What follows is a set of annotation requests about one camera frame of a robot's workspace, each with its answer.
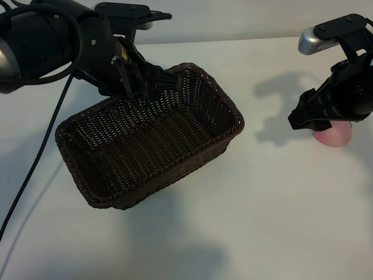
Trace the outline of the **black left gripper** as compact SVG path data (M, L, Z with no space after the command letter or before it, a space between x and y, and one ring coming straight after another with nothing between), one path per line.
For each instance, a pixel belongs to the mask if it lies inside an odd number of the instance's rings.
M82 14L85 47L78 77L91 83L104 96L119 98L151 95L178 89L181 78L146 62L131 40L144 17Z

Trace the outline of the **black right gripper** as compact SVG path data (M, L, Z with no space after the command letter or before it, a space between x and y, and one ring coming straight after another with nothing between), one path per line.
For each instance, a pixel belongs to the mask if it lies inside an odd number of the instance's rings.
M332 128L329 120L363 120L372 113L372 57L341 61L311 96L301 96L288 117L294 130Z

